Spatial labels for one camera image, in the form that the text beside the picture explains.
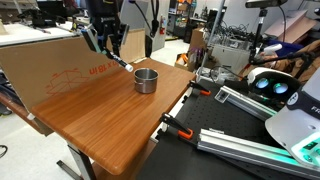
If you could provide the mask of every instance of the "table leg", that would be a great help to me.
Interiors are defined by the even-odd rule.
[[[94,174],[89,157],[69,142],[68,142],[68,147],[71,151],[73,159],[77,163],[77,166],[81,172],[83,179],[84,180],[96,180],[97,178]]]

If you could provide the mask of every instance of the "wooden table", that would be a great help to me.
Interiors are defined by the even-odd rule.
[[[150,59],[133,67],[158,71],[156,92],[136,92],[133,73],[123,70],[49,98],[32,113],[108,172],[121,174],[195,78]]]

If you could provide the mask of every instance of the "floor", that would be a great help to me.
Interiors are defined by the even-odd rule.
[[[188,48],[189,44],[182,40],[167,41],[151,58],[174,65],[177,54],[187,52]],[[59,160],[80,174],[62,138],[55,133],[48,137],[39,134],[15,114],[0,117],[0,145],[8,147],[7,154],[0,158],[1,180],[71,180],[56,164]]]

